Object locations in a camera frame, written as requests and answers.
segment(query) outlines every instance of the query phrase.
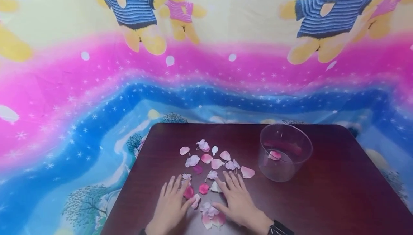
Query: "clear plastic cup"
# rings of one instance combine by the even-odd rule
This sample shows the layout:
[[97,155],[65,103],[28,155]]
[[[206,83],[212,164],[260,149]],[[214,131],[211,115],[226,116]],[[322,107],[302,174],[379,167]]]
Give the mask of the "clear plastic cup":
[[289,181],[312,153],[309,137],[295,126],[272,124],[260,133],[258,166],[272,181]]

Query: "blue stripe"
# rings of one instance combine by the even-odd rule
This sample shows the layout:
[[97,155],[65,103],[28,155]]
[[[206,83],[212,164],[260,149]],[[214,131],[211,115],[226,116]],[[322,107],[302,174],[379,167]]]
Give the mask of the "blue stripe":
[[154,0],[126,0],[125,8],[120,7],[117,0],[104,0],[119,23],[141,24],[156,21],[153,12]]

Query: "hand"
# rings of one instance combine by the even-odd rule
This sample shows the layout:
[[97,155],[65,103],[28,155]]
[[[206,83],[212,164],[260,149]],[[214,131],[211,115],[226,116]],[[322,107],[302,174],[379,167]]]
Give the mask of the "hand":
[[181,178],[182,175],[179,175],[174,181],[175,176],[172,176],[169,183],[163,185],[154,217],[145,229],[147,235],[167,235],[178,225],[188,208],[195,202],[193,197],[182,205],[183,192],[187,188],[189,180],[186,180],[178,191]]
[[228,207],[225,207],[220,203],[212,203],[212,206],[223,212],[237,224],[247,227],[254,233],[267,235],[270,226],[274,222],[267,217],[263,211],[255,207],[247,188],[245,188],[242,177],[238,174],[237,179],[232,172],[229,174],[223,172],[223,174],[229,189],[219,178],[215,181],[224,193],[228,202]]

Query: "cartoon bear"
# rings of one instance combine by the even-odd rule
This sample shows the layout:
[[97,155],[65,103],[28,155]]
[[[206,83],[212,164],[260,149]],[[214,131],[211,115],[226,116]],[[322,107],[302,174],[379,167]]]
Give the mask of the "cartoon bear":
[[153,55],[161,55],[166,50],[166,41],[161,36],[153,10],[166,0],[97,0],[109,7],[122,29],[123,36],[131,50],[139,52],[139,43]]
[[379,0],[296,0],[282,4],[280,17],[302,19],[296,45],[288,54],[291,64],[302,64],[318,51],[318,61],[330,62],[350,39],[359,15]]
[[[19,3],[16,0],[0,0],[0,12],[16,12]],[[0,21],[0,55],[11,61],[22,62],[33,55],[30,46],[13,34]]]
[[199,38],[192,23],[192,16],[203,18],[207,11],[200,5],[186,0],[168,0],[160,9],[161,17],[171,19],[172,30],[176,40],[184,40],[186,36],[194,44],[199,44]]
[[391,18],[398,4],[412,4],[413,0],[383,0],[377,5],[376,10],[366,15],[365,24],[353,38],[353,42],[358,42],[366,34],[372,39],[381,39],[390,33]]

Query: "table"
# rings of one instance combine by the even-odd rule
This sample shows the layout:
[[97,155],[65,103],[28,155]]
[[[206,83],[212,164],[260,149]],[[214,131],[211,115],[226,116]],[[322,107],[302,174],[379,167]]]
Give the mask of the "table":
[[[297,235],[412,235],[413,216],[370,161],[350,132],[338,125],[295,125],[313,143],[312,157],[286,183],[267,179],[258,168],[259,134],[265,125],[254,124],[156,124],[131,169],[101,235],[133,235],[145,227],[155,210],[160,189],[172,175],[190,173],[193,188],[206,178],[210,168],[200,161],[204,172],[196,175],[185,168],[188,155],[182,146],[195,151],[204,138],[217,145],[218,154],[229,151],[240,165],[256,171],[245,179],[256,206]],[[223,179],[221,167],[218,177]],[[202,202],[222,201],[209,191]],[[232,222],[218,232],[206,230],[201,212],[190,210],[176,234],[248,234]]]

